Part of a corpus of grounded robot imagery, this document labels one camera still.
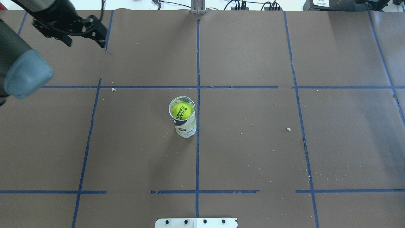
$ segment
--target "tennis ball can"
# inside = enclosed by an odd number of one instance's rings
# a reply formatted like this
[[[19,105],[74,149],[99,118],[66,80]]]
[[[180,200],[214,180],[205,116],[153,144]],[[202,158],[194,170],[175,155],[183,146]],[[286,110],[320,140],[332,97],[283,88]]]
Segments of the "tennis ball can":
[[[174,98],[169,104],[169,114],[178,135],[189,138],[196,133],[196,106],[189,97]]]

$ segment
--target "white label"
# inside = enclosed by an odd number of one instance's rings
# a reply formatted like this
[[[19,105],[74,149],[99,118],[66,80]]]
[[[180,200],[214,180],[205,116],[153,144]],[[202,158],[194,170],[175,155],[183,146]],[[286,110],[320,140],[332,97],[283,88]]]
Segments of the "white label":
[[[313,0],[313,4],[317,6],[329,7],[329,0]]]
[[[175,126],[177,134],[183,138],[189,138],[194,135],[197,130],[196,115],[193,115],[187,122],[181,126]]]

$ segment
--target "blue tape line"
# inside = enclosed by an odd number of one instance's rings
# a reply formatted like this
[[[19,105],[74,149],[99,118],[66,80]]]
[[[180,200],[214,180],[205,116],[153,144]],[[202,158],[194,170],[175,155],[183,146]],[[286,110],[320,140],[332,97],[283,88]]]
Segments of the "blue tape line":
[[[100,88],[115,89],[197,89],[197,86],[101,86]]]
[[[278,89],[278,86],[201,86],[201,89]]]
[[[293,86],[292,89],[391,89],[390,86]]]
[[[49,89],[49,88],[51,88],[51,89],[55,89],[55,88],[67,88],[67,89],[94,88],[94,89],[97,89],[97,86],[42,86],[42,88],[45,88],[45,89]]]
[[[198,194],[256,194],[260,190],[199,190]],[[151,194],[195,194],[194,190],[159,190],[151,191]]]
[[[405,189],[320,189],[314,190],[314,193],[367,193],[367,192],[405,192]],[[311,193],[311,190],[295,190],[295,193]]]
[[[93,132],[94,116],[95,116],[95,113],[96,113],[97,102],[98,102],[98,95],[99,95],[99,93],[100,93],[100,86],[101,86],[101,78],[100,78],[100,80],[98,81],[97,92],[96,92],[96,99],[95,99],[95,101],[94,101],[92,120],[91,120],[91,122],[90,122],[89,136],[88,136],[88,138],[87,138],[86,152],[85,152],[85,154],[84,154],[83,167],[82,167],[82,169],[81,169],[81,175],[80,175],[79,192],[78,192],[77,198],[76,198],[75,213],[73,214],[72,228],[75,228],[75,225],[76,225],[76,218],[77,218],[77,211],[79,210],[80,195],[81,195],[81,189],[82,189],[82,186],[83,186],[83,179],[84,179],[84,171],[86,170],[87,156],[88,156],[88,154],[89,154],[90,138],[91,138],[92,132]]]
[[[197,145],[196,145],[196,218],[199,217],[200,190],[200,19],[197,20]]]
[[[108,25],[107,38],[105,39],[105,50],[108,51],[108,41],[110,40],[111,25],[113,24],[114,10],[111,10],[110,24]]]
[[[78,194],[79,191],[64,190],[0,190],[0,194]],[[107,191],[82,191],[82,194],[107,194]]]
[[[27,18],[27,11],[26,11],[26,13],[24,14],[24,17],[23,17],[23,21],[21,22],[21,25],[20,25],[20,29],[18,30],[18,35],[20,35],[21,34],[21,30],[23,29],[23,26],[24,26],[24,22],[25,22],[25,19]]]
[[[107,191],[81,191],[81,194],[107,194]]]
[[[309,163],[309,155],[308,155],[308,148],[307,148],[307,139],[305,137],[305,130],[304,130],[304,121],[302,117],[302,112],[301,112],[301,104],[300,104],[300,99],[299,99],[299,94],[298,94],[298,88],[297,88],[297,79],[295,75],[295,70],[294,70],[294,65],[292,63],[292,50],[291,50],[291,42],[290,42],[290,34],[288,32],[288,24],[287,24],[287,15],[286,12],[283,11],[284,13],[284,23],[286,26],[286,34],[287,34],[287,42],[288,42],[288,51],[290,53],[290,62],[291,62],[291,70],[292,74],[294,76],[294,86],[295,86],[295,96],[297,99],[297,106],[298,106],[298,113],[300,116],[300,123],[301,123],[301,131],[303,134],[303,139],[304,139],[304,148],[305,148],[305,156],[307,158],[307,170],[308,170],[308,178],[309,178],[309,186],[311,188],[311,196],[312,196],[312,207],[313,207],[313,214],[315,218],[315,225],[316,228],[319,228],[319,220],[318,220],[318,211],[316,209],[316,201],[315,201],[315,194],[313,192],[313,183],[312,183],[312,174],[311,174],[311,164]]]
[[[97,86],[43,86],[42,88],[94,88]],[[197,89],[198,86],[100,86],[101,89]],[[278,89],[278,86],[200,86],[200,89]]]
[[[151,191],[151,194],[195,194],[195,190],[160,190]]]
[[[388,80],[389,80],[390,86],[391,86],[391,88],[392,88],[392,92],[394,93],[394,97],[395,97],[395,101],[396,101],[396,106],[398,107],[399,114],[400,114],[401,120],[402,120],[402,124],[403,124],[404,127],[405,127],[404,114],[403,114],[403,112],[402,112],[401,105],[399,104],[398,97],[397,97],[397,95],[396,95],[396,91],[395,91],[395,88],[394,88],[394,84],[392,83],[391,75],[390,75],[390,72],[388,71],[388,67],[387,67],[387,64],[386,64],[386,62],[385,62],[384,55],[382,54],[382,50],[381,50],[381,47],[380,47],[380,45],[379,45],[379,41],[378,41],[378,38],[377,38],[377,34],[375,33],[374,23],[373,23],[373,19],[372,19],[372,17],[371,17],[371,12],[368,11],[368,13],[369,13],[369,19],[370,19],[370,24],[371,24],[371,30],[373,31],[373,35],[374,35],[375,42],[376,42],[376,44],[377,44],[378,52],[380,53],[381,60],[382,60],[382,63],[383,63],[383,65],[384,65],[385,72],[387,73]]]
[[[256,194],[258,192],[260,192],[260,190],[200,190],[200,194]]]

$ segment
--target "yellow tennis ball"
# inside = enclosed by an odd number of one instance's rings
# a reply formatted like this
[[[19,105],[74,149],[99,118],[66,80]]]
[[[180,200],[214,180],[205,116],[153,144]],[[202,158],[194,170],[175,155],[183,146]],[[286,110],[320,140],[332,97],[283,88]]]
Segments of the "yellow tennis ball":
[[[173,117],[179,120],[188,119],[192,113],[193,113],[193,106],[185,101],[181,101],[175,104],[175,106],[173,106],[172,109]]]

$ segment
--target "white wall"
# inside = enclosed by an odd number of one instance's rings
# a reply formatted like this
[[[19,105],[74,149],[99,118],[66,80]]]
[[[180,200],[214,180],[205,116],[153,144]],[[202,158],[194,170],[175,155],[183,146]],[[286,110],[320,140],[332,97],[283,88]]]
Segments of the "white wall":
[[[76,9],[92,9],[98,10],[101,8],[101,0],[70,0]],[[177,2],[180,4],[190,6],[190,0],[167,0],[168,2]],[[11,0],[0,0],[3,5],[8,9],[21,9]],[[301,11],[303,10],[303,4],[305,0],[277,0],[283,10],[286,11]],[[219,10],[223,10],[228,0],[206,0],[206,7],[215,7]],[[247,6],[249,10],[260,10],[261,4],[248,3]],[[156,10],[157,6],[153,4],[151,0],[107,0],[106,8],[107,10],[127,8],[127,9],[137,9],[137,10]],[[175,6],[173,4],[162,3],[162,10],[172,10],[172,9],[185,9],[183,6]],[[386,12],[402,12],[401,6],[396,6],[392,4],[392,1],[388,3],[388,6],[384,8]]]

